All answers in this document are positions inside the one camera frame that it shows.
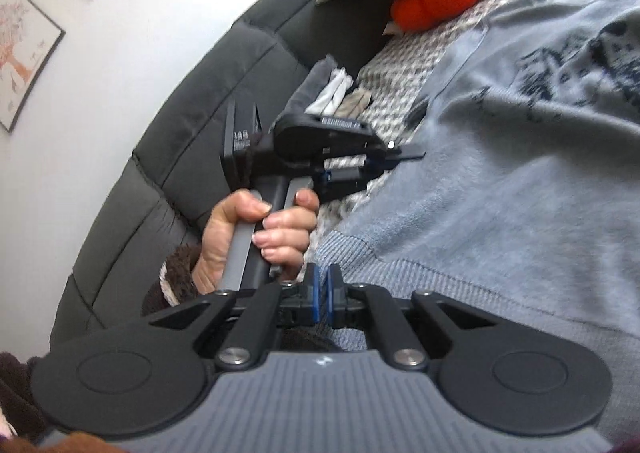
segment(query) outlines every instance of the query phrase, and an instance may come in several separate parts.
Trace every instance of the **tree drawing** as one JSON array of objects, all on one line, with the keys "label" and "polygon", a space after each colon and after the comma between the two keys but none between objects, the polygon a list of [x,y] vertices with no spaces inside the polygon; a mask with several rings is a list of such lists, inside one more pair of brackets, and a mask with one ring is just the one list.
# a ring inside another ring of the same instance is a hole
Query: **tree drawing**
[{"label": "tree drawing", "polygon": [[33,70],[16,59],[14,48],[24,38],[24,16],[28,12],[23,3],[0,4],[0,68],[10,64],[25,83]]}]

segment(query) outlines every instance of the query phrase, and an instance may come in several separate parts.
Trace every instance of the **white wall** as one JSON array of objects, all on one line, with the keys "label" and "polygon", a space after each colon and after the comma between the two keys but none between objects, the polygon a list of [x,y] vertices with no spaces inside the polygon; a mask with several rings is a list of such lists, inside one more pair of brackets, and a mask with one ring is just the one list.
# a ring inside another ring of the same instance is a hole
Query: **white wall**
[{"label": "white wall", "polygon": [[46,353],[78,250],[162,102],[255,0],[33,0],[65,31],[0,130],[0,351]]}]

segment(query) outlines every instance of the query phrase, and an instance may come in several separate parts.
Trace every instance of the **blue clip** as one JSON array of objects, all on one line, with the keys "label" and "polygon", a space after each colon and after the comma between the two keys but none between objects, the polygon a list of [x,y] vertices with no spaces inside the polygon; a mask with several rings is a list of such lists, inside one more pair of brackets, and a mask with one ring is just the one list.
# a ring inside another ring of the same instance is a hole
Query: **blue clip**
[{"label": "blue clip", "polygon": [[334,276],[331,274],[331,267],[326,270],[326,305],[329,324],[334,325]]},{"label": "blue clip", "polygon": [[314,315],[314,323],[318,324],[320,322],[320,269],[316,265],[314,267],[314,296],[312,301],[313,307],[313,315]]}]

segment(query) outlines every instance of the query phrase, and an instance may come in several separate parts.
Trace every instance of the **gray sofa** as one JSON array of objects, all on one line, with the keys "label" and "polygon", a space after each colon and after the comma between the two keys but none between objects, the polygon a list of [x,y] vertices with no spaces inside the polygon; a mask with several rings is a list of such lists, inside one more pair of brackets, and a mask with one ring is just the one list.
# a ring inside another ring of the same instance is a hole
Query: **gray sofa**
[{"label": "gray sofa", "polygon": [[382,49],[390,0],[260,0],[185,77],[149,125],[80,250],[50,344],[138,317],[167,255],[196,243],[229,189],[218,157],[226,107],[269,126],[331,53],[356,76]]}]

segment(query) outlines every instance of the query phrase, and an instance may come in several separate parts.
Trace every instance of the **hand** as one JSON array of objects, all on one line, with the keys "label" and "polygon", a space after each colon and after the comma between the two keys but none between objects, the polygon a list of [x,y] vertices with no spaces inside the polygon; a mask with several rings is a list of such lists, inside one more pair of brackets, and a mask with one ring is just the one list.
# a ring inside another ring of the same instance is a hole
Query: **hand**
[{"label": "hand", "polygon": [[295,204],[296,207],[269,214],[271,205],[261,202],[246,189],[219,202],[211,211],[202,236],[200,258],[191,273],[198,292],[206,294],[216,289],[238,222],[263,220],[264,230],[254,233],[254,245],[262,250],[264,259],[283,266],[284,279],[295,279],[309,247],[309,233],[316,229],[320,200],[313,191],[301,189]]}]

